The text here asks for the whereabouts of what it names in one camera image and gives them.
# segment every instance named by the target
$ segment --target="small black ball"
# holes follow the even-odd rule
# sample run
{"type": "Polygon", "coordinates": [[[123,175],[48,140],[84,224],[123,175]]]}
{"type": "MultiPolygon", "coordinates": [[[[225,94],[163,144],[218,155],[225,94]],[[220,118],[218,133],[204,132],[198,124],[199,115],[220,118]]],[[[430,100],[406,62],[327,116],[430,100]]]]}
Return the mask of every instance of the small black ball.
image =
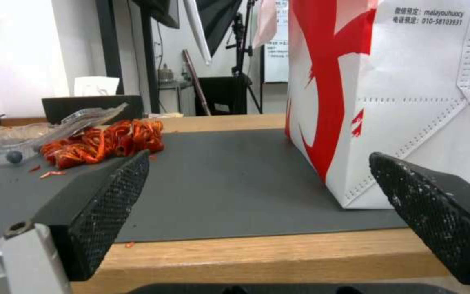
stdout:
{"type": "Polygon", "coordinates": [[[19,151],[11,151],[6,155],[6,160],[13,164],[18,164],[23,160],[23,154],[19,151]]]}

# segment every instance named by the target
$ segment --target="black monitor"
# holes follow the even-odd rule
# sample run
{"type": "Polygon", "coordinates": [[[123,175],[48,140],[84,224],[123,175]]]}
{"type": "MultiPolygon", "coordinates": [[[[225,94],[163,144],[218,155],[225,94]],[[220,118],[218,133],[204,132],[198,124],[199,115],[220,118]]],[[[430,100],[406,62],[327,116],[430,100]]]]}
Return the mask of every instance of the black monitor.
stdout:
{"type": "Polygon", "coordinates": [[[170,28],[179,28],[179,0],[134,0],[151,17],[170,28]]]}

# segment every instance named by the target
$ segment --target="red brush stroke pattern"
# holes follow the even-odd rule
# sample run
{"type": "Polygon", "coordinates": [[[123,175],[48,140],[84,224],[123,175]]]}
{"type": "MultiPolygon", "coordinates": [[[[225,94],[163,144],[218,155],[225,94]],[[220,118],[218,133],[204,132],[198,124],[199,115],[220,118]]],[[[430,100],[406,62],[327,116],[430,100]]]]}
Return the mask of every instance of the red brush stroke pattern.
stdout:
{"type": "Polygon", "coordinates": [[[351,124],[354,125],[355,123],[361,123],[363,119],[364,119],[364,109],[362,108],[362,110],[358,112],[357,116],[353,119],[353,121],[351,121],[351,124]]]}
{"type": "Polygon", "coordinates": [[[353,130],[353,132],[352,132],[351,134],[352,134],[353,137],[355,137],[355,138],[360,137],[360,135],[362,135],[362,123],[360,123],[360,124],[358,125],[358,127],[353,130]]]}
{"type": "MultiPolygon", "coordinates": [[[[359,1],[364,5],[370,2],[359,1]]],[[[348,53],[370,53],[376,9],[358,15],[334,34],[337,0],[291,0],[290,7],[308,45],[311,75],[316,78],[319,97],[313,145],[306,143],[301,131],[302,141],[319,177],[325,181],[344,119],[344,95],[338,57],[348,53]]],[[[289,126],[289,114],[286,124],[289,126]]]]}

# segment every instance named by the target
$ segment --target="wooden table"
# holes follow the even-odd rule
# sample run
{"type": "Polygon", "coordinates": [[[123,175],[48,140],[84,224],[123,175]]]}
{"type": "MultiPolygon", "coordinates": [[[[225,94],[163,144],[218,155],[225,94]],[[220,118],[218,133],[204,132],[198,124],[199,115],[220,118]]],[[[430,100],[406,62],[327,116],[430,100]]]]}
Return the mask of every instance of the wooden table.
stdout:
{"type": "MultiPolygon", "coordinates": [[[[163,119],[165,132],[271,129],[284,115],[163,119]]],[[[446,276],[410,229],[114,244],[79,294],[125,293],[150,283],[322,283],[446,276]]]]}

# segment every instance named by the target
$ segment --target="black box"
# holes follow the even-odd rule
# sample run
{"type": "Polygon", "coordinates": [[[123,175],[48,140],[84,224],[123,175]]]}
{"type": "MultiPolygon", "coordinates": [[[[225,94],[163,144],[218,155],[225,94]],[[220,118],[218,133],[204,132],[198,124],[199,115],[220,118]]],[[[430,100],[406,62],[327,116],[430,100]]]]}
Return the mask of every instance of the black box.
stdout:
{"type": "Polygon", "coordinates": [[[128,106],[116,117],[106,122],[106,125],[123,119],[141,119],[144,117],[144,106],[139,95],[84,96],[84,97],[54,97],[43,98],[44,113],[47,121],[59,124],[61,121],[84,108],[112,108],[122,103],[128,106]]]}

